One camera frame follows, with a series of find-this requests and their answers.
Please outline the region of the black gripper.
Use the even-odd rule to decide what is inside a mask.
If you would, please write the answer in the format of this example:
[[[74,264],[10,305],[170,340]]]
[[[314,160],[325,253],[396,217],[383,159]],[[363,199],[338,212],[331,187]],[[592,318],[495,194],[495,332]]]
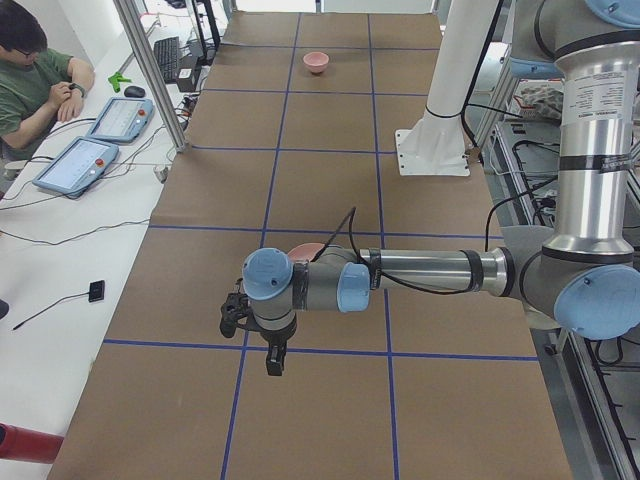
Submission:
[[[269,343],[265,365],[269,376],[282,376],[285,370],[287,341],[296,333],[296,320],[249,322],[254,331]]]

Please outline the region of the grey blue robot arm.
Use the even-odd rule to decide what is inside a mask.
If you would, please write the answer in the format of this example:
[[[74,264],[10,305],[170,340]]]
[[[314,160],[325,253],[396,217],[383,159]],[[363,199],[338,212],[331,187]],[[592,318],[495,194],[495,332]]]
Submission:
[[[403,286],[435,295],[486,291],[520,300],[590,340],[626,334],[639,322],[639,274],[624,239],[632,110],[639,77],[635,1],[518,1],[511,68],[518,77],[564,81],[553,228],[510,227],[501,247],[420,251],[261,248],[221,309],[220,330],[259,333],[266,368],[281,375],[303,310],[357,312],[374,290]]]

